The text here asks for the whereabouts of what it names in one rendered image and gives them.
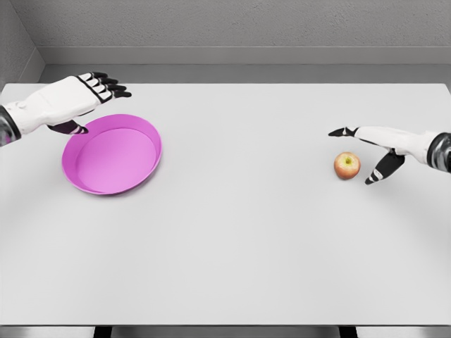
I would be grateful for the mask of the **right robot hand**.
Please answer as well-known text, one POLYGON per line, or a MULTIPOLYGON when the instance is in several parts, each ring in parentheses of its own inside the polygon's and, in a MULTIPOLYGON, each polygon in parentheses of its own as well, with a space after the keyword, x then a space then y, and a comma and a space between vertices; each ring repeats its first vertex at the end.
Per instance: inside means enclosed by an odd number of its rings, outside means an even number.
POLYGON ((388 127, 342 127, 328 133, 330 137, 354 137, 363 142, 374 144, 388 150, 378 162, 372 173, 366 178, 365 184, 370 185, 391 176, 405 162, 405 157, 411 155, 420 161, 421 152, 415 147, 414 135, 388 127))

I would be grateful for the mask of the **red yellow apple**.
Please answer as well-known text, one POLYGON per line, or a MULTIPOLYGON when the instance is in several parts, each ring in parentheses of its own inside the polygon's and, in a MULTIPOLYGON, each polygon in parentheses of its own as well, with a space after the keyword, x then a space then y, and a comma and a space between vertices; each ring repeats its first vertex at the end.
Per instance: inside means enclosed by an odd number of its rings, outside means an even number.
POLYGON ((335 157, 333 167, 341 180, 350 180, 359 174, 361 162, 356 154, 342 152, 335 157))

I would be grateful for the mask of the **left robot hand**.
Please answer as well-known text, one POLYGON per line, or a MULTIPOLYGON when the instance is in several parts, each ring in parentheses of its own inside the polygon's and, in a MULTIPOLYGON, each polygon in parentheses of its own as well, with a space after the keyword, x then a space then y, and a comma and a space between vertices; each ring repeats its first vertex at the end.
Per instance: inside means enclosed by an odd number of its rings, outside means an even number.
POLYGON ((38 90, 28 100, 38 125, 61 134, 87 134, 88 129, 75 118, 91 113, 112 99, 132 94, 106 73, 71 75, 38 90))

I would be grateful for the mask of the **pink round plate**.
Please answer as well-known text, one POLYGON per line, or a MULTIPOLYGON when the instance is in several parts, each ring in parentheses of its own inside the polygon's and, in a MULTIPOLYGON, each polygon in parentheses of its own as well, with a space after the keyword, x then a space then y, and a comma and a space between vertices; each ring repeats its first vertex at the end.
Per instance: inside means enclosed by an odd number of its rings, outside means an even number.
POLYGON ((76 188, 96 195, 120 194, 143 183, 162 155, 159 131, 144 118, 114 114, 87 124, 87 134, 72 136, 61 165, 76 188))

